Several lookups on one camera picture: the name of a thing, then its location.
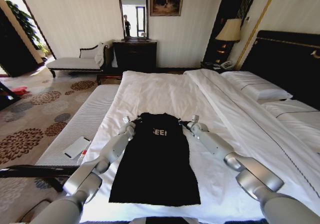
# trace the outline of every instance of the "green leaves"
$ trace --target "green leaves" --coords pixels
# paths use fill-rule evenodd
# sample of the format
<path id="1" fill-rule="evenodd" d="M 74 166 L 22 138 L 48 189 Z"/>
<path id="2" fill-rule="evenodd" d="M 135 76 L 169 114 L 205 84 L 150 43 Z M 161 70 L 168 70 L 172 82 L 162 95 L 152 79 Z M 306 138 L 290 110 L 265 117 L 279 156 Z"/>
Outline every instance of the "green leaves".
<path id="1" fill-rule="evenodd" d="M 6 0 L 7 5 L 11 9 L 12 13 L 15 15 L 15 18 L 20 23 L 22 29 L 24 30 L 25 34 L 30 39 L 31 43 L 33 44 L 34 48 L 39 50 L 43 50 L 44 47 L 40 43 L 40 38 L 36 35 L 36 31 L 34 29 L 34 25 L 30 22 L 32 17 L 25 13 L 24 11 L 20 10 L 17 4 L 12 3 L 10 0 Z"/>

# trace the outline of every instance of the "white pillow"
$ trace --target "white pillow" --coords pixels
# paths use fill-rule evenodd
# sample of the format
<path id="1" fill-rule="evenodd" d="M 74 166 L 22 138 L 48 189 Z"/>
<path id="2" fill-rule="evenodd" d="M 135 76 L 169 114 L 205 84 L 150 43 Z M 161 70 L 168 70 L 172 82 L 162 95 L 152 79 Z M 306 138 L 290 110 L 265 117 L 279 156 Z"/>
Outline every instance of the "white pillow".
<path id="1" fill-rule="evenodd" d="M 97 47 L 97 53 L 94 56 L 95 63 L 100 67 L 104 63 L 104 47 L 105 45 L 103 43 L 99 43 Z"/>
<path id="2" fill-rule="evenodd" d="M 320 155 L 320 111 L 298 100 L 267 102 L 262 106 Z"/>
<path id="3" fill-rule="evenodd" d="M 249 71 L 226 71 L 221 75 L 255 101 L 259 99 L 290 99 L 293 97 L 277 85 Z"/>

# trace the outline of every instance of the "telephone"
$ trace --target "telephone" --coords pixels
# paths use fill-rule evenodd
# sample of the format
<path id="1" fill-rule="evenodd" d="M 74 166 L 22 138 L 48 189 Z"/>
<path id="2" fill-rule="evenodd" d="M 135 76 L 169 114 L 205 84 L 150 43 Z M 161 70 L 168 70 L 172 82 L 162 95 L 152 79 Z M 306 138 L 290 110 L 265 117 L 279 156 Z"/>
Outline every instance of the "telephone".
<path id="1" fill-rule="evenodd" d="M 222 67 L 224 70 L 232 70 L 235 67 L 235 64 L 228 60 L 222 63 L 220 67 Z"/>

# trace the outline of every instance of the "red object on floor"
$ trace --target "red object on floor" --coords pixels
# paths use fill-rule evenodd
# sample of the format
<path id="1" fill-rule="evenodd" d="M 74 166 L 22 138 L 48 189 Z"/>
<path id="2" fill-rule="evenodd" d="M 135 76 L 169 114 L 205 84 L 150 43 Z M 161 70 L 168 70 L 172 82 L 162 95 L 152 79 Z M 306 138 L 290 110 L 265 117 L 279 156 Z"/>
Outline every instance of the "red object on floor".
<path id="1" fill-rule="evenodd" d="M 27 88 L 28 87 L 26 86 L 21 86 L 17 88 L 12 88 L 11 91 L 18 96 L 22 96 L 23 94 L 26 94 L 28 92 Z"/>

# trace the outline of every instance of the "wooden dresser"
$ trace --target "wooden dresser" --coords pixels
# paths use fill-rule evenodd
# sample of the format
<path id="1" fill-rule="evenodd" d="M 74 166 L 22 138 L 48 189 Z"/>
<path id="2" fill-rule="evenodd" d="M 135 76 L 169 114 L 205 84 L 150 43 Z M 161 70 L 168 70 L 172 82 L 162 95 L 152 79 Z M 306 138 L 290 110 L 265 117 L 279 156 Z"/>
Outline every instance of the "wooden dresser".
<path id="1" fill-rule="evenodd" d="M 157 41 L 116 40 L 113 42 L 116 62 L 123 71 L 151 73 L 156 69 Z"/>

